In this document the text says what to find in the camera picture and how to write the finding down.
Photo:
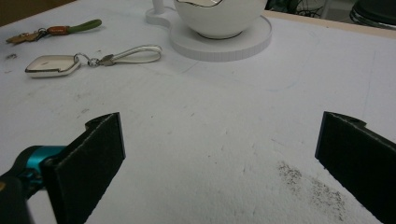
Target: keychain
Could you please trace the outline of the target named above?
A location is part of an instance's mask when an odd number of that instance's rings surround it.
[[[91,30],[96,28],[102,24],[101,20],[93,20],[87,21],[77,26],[52,26],[48,29],[40,28],[33,33],[23,33],[20,35],[12,36],[11,38],[7,39],[8,43],[12,44],[20,44],[25,41],[33,42],[37,41],[40,38],[46,35],[70,35],[73,33]]]
[[[45,55],[36,58],[26,67],[25,73],[29,77],[60,77],[71,74],[81,66],[79,58],[85,58],[89,67],[99,65],[111,66],[116,63],[150,63],[161,58],[162,49],[158,45],[143,45],[125,50],[119,54],[109,54],[101,60],[89,58],[83,53],[76,55]]]

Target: dust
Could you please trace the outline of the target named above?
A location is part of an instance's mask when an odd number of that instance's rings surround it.
[[[13,54],[8,55],[8,56],[6,57],[6,60],[11,60],[11,59],[16,59],[16,58],[18,58],[18,55],[15,54],[15,53],[13,53]]]
[[[302,202],[308,204],[336,222],[344,222],[347,215],[346,196],[297,168],[280,161],[276,167],[283,183]]]
[[[277,169],[279,171],[282,180],[288,186],[288,189],[291,190],[291,193],[294,195],[298,195],[301,191],[301,177],[303,176],[301,172],[297,169],[293,169],[289,167],[284,161],[282,161]]]

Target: dark object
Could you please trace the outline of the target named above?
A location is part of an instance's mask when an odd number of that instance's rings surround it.
[[[359,0],[349,16],[357,24],[396,30],[396,0]]]
[[[396,223],[396,145],[365,124],[324,112],[315,157],[378,220]]]
[[[296,14],[299,0],[269,0],[266,10]]]
[[[67,147],[28,147],[0,176],[0,223],[33,223],[26,200],[47,189],[60,224],[84,223],[125,158],[120,115],[86,123]]]

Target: white surface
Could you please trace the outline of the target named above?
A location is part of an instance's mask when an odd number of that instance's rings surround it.
[[[155,14],[163,14],[165,12],[165,7],[163,6],[163,0],[152,0],[152,5]]]
[[[25,148],[67,145],[86,121],[120,111],[127,159],[88,223],[378,223],[314,154],[324,110],[396,141],[396,40],[270,18],[265,51],[203,63],[145,22],[150,8],[80,0],[0,28],[5,40],[103,21],[87,33],[0,44],[0,172]],[[143,44],[162,46],[163,57],[67,77],[24,73],[41,55],[101,58]],[[45,191],[29,204],[36,223],[54,223]]]
[[[264,17],[253,22],[242,34],[228,39],[208,39],[190,29],[177,12],[166,7],[161,15],[155,8],[146,13],[147,22],[168,28],[172,47],[181,55],[204,62],[232,62],[262,52],[271,42],[271,23]]]

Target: keychain strap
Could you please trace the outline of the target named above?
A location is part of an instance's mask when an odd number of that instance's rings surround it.
[[[102,24],[101,20],[87,21],[77,26],[52,26],[47,29],[48,35],[70,35],[77,32],[91,30]]]
[[[162,52],[163,50],[158,45],[142,45],[133,49],[125,50],[119,54],[109,54],[101,60],[90,58],[84,53],[77,53],[74,56],[74,61],[76,63],[79,62],[79,56],[82,56],[87,60],[87,65],[89,67],[97,67],[99,65],[111,66],[116,63],[151,63],[159,60]]]
[[[96,27],[98,27],[100,25],[102,25],[102,21],[101,20],[87,21],[87,22],[82,23],[80,25],[69,27],[67,29],[67,32],[69,34],[73,34],[73,33],[77,33],[77,32],[91,30],[91,29],[96,28]]]

